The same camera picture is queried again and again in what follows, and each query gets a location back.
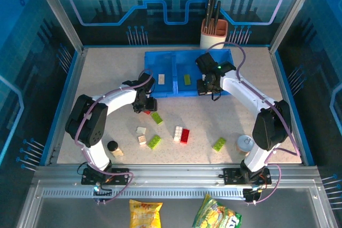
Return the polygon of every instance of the green lego brick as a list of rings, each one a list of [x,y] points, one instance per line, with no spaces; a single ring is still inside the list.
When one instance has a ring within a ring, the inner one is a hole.
[[[226,143],[226,140],[221,137],[219,140],[217,140],[216,144],[213,146],[213,149],[219,152],[225,143]]]
[[[153,150],[160,143],[160,141],[161,141],[160,136],[154,136],[152,140],[149,141],[149,144],[148,144],[149,148]]]
[[[184,84],[185,85],[191,85],[191,80],[190,80],[189,74],[184,75]]]
[[[159,116],[157,112],[152,113],[151,116],[158,125],[162,124],[162,118]]]

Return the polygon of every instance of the robotic arm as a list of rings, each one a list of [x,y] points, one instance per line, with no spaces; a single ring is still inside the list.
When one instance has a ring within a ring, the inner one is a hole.
[[[289,105],[284,100],[276,102],[264,95],[242,76],[239,76],[234,65],[229,62],[218,64],[209,53],[197,58],[196,64],[204,77],[203,80],[197,81],[199,95],[211,93],[212,99],[216,101],[221,96],[222,91],[228,91],[253,114],[255,125],[252,135],[255,144],[250,154],[241,163],[241,173],[244,175],[245,180],[257,177],[262,172],[265,161],[272,150],[279,147],[287,138],[286,130],[279,117],[266,104],[266,101],[279,110],[291,130]],[[246,84],[261,95],[263,99],[260,99]]]
[[[110,166],[110,160],[107,157],[101,138],[104,133],[106,118],[118,108],[132,104],[136,113],[141,111],[156,111],[157,100],[149,97],[155,80],[151,78],[146,84],[134,89],[124,89],[142,84],[149,78],[149,74],[143,73],[137,81],[125,81],[118,92],[102,99],[91,112],[91,116],[86,120],[80,136],[79,142],[84,145],[84,152],[91,160],[92,164],[100,170],[106,170]],[[65,130],[73,139],[84,117],[84,114],[101,96],[89,97],[81,95],[78,97],[74,108],[66,123]]]

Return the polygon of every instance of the chip bag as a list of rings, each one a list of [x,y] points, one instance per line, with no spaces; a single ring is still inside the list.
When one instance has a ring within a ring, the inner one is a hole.
[[[205,196],[199,209],[193,228],[239,228],[241,215],[226,208],[214,200],[209,194]]]
[[[130,228],[161,228],[159,210],[162,203],[129,200]]]

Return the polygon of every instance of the black cap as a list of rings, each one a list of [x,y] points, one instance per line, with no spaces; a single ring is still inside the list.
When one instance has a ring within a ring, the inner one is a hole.
[[[110,150],[111,152],[113,151],[116,151],[116,149],[119,148],[119,145],[116,141],[110,141],[108,144],[107,144],[107,148],[108,150]]]

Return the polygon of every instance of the blue plastic bin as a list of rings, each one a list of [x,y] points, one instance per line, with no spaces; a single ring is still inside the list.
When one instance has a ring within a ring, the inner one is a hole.
[[[202,74],[195,60],[206,50],[160,51],[145,52],[145,69],[153,71],[156,87],[151,96],[188,97],[197,96],[196,83],[202,79]],[[210,50],[210,54],[219,64],[228,61],[233,64],[230,49]],[[158,84],[158,75],[165,75],[165,84]],[[184,75],[189,74],[191,85],[185,85]]]

